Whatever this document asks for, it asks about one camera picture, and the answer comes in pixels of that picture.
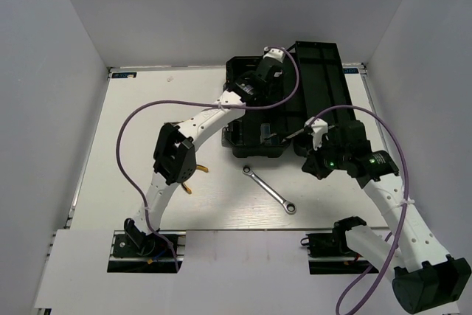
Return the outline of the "black plastic toolbox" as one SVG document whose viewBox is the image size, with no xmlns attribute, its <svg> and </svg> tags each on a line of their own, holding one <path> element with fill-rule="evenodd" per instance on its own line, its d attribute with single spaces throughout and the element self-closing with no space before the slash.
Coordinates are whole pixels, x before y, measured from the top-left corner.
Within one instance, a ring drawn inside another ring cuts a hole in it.
<svg viewBox="0 0 472 315">
<path fill-rule="evenodd" d="M 308 134 L 297 134 L 311 117 L 329 107 L 334 111 L 323 115 L 329 125 L 355 119 L 351 96 L 335 43 L 296 41 L 289 47 L 291 58 L 283 64 L 282 96 L 291 99 L 265 111 L 247 111 L 222 130 L 221 143 L 233 156 L 278 158 L 288 147 L 297 156 L 305 156 L 311 146 Z M 271 138 L 260 143 L 260 125 L 269 123 Z"/>
</svg>

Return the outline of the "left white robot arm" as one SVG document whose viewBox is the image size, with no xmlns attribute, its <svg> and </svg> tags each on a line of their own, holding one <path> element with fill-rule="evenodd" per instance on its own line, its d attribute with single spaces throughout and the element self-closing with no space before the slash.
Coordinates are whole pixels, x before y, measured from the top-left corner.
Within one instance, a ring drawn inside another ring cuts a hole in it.
<svg viewBox="0 0 472 315">
<path fill-rule="evenodd" d="M 280 79 L 285 59 L 283 51 L 271 49 L 257 68 L 231 82 L 213 103 L 199 103 L 202 110 L 177 124 L 161 127 L 153 152 L 153 175 L 147 190 L 139 189 L 142 205 L 125 220 L 125 234 L 139 255 L 150 254 L 156 246 L 162 216 L 178 186 L 196 171 L 196 153 L 211 136 L 247 111 L 265 111 L 285 103 L 264 105 L 270 88 Z"/>
</svg>

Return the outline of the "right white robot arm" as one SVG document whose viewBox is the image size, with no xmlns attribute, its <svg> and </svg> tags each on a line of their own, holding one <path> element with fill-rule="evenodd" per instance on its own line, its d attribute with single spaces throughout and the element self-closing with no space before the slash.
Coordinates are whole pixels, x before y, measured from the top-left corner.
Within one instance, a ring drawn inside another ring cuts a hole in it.
<svg viewBox="0 0 472 315">
<path fill-rule="evenodd" d="M 388 280 L 396 300 L 409 314 L 457 301 L 471 268 L 465 259 L 452 257 L 433 236 L 409 196 L 406 168 L 397 167 L 386 151 L 374 151 L 358 120 L 331 126 L 310 118 L 303 131 L 312 139 L 303 171 L 318 179 L 335 170 L 346 172 L 372 200 L 392 234 L 390 241 L 379 238 L 359 217 L 335 223 L 334 249 L 342 255 L 356 252 L 378 270 L 351 313 L 367 302 L 382 280 Z"/>
</svg>

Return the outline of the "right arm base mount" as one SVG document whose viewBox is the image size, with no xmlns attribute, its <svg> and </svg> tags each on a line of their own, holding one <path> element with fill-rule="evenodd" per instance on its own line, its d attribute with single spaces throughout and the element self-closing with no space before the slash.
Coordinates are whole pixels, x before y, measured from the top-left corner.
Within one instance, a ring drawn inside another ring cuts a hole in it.
<svg viewBox="0 0 472 315">
<path fill-rule="evenodd" d="M 308 233 L 300 244 L 308 252 L 310 275 L 361 274 L 366 270 L 370 274 L 378 273 L 376 268 L 370 269 L 370 264 L 355 252 L 341 252 L 331 233 Z"/>
</svg>

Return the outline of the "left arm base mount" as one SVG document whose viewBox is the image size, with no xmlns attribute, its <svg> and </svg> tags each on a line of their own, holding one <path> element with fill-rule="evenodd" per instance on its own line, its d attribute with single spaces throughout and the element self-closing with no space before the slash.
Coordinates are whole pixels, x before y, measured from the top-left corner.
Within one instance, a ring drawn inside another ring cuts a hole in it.
<svg viewBox="0 0 472 315">
<path fill-rule="evenodd" d="M 173 253 L 167 243 L 150 236 L 144 249 L 134 244 L 124 231 L 114 233 L 108 258 L 109 274 L 176 274 Z"/>
</svg>

